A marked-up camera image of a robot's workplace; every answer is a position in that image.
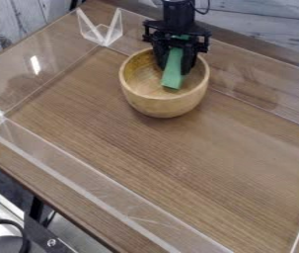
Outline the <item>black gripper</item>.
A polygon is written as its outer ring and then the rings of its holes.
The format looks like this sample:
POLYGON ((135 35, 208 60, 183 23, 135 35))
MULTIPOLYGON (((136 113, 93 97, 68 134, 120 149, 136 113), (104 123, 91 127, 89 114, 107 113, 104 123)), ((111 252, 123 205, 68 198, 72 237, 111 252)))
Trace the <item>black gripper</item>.
POLYGON ((156 65, 164 69, 169 47, 183 48, 181 74, 187 75, 195 65, 198 52, 207 52, 210 47, 210 30, 195 23, 185 27, 169 26, 164 21, 144 20, 143 41, 152 45, 156 65))

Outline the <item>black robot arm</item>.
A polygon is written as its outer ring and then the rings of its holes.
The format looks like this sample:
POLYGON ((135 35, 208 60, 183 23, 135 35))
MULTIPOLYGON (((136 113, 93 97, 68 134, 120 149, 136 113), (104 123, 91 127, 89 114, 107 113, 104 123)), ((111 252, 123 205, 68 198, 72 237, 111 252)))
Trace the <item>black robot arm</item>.
POLYGON ((144 20, 143 41, 152 47, 160 69, 167 65, 168 54, 181 50, 180 74, 185 75, 195 65, 199 52, 207 53, 211 31, 195 23, 195 14, 206 15, 195 7, 195 0, 160 0, 161 19, 144 20))

